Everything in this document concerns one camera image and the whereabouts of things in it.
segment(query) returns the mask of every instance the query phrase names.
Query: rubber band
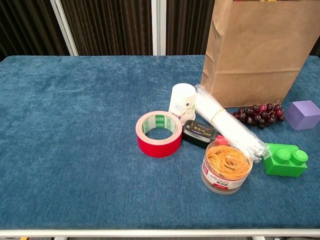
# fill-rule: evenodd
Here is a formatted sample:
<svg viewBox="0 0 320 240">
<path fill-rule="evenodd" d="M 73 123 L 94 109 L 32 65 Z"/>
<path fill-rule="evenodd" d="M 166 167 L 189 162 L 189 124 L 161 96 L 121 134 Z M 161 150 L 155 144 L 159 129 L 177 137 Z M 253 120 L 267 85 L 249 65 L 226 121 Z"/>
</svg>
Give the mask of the rubber band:
<svg viewBox="0 0 320 240">
<path fill-rule="evenodd" d="M 245 178 L 253 164 L 240 150 L 226 145 L 209 148 L 206 156 L 210 163 L 210 170 L 226 180 L 235 181 Z"/>
<path fill-rule="evenodd" d="M 222 112 L 222 111 L 225 111 L 225 109 L 224 109 L 224 108 L 221 108 L 219 111 L 217 111 L 217 112 L 213 115 L 213 117 L 212 117 L 211 120 L 210 120 L 210 124 L 211 124 L 211 125 L 213 124 L 212 121 L 213 121 L 214 118 L 217 116 L 217 114 L 220 113 L 220 112 Z"/>
</svg>

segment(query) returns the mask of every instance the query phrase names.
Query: small black case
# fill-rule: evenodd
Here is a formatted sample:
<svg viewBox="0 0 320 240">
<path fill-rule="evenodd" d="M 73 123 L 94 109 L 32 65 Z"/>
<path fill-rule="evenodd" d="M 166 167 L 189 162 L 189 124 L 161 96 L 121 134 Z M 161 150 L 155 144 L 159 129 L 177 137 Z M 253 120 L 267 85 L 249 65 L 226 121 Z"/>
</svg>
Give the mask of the small black case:
<svg viewBox="0 0 320 240">
<path fill-rule="evenodd" d="M 218 131 L 195 120 L 187 120 L 182 129 L 182 139 L 206 149 L 217 138 Z"/>
</svg>

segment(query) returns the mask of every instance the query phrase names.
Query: red tape roll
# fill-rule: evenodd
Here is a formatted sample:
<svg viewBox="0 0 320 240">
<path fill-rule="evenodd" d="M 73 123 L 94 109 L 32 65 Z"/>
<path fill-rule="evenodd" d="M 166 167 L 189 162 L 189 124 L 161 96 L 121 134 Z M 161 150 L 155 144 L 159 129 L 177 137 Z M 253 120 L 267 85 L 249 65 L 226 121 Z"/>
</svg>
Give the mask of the red tape roll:
<svg viewBox="0 0 320 240">
<path fill-rule="evenodd" d="M 156 140 L 146 136 L 154 128 L 165 128 L 172 132 L 166 139 Z M 151 157 L 167 157 L 179 148 L 182 139 L 180 120 L 167 111 L 148 112 L 139 118 L 135 125 L 138 146 L 142 152 Z"/>
</svg>

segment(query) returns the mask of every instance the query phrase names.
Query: grape stem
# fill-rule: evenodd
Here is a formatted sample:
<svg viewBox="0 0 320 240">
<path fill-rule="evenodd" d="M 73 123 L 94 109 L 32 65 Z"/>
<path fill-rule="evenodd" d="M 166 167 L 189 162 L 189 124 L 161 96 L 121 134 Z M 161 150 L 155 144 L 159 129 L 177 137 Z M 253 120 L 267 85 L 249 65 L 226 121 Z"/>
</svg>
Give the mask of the grape stem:
<svg viewBox="0 0 320 240">
<path fill-rule="evenodd" d="M 269 114 L 268 114 L 268 115 L 270 115 L 270 114 L 275 110 L 275 107 L 276 107 L 276 105 L 278 105 L 278 104 L 279 104 L 279 101 L 280 101 L 280 99 L 278 98 L 278 101 L 276 102 L 276 104 L 275 104 L 275 103 L 273 103 L 273 108 L 272 108 L 272 110 L 269 112 Z"/>
</svg>

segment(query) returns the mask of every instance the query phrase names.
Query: clear plastic jar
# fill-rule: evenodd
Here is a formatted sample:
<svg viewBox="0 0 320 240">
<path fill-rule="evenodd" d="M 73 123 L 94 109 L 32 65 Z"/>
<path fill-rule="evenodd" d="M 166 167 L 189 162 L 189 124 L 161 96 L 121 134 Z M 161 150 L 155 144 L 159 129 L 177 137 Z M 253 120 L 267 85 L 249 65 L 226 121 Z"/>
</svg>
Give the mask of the clear plastic jar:
<svg viewBox="0 0 320 240">
<path fill-rule="evenodd" d="M 240 143 L 217 139 L 205 150 L 201 178 L 214 193 L 229 195 L 239 190 L 249 175 L 253 160 L 250 152 Z"/>
</svg>

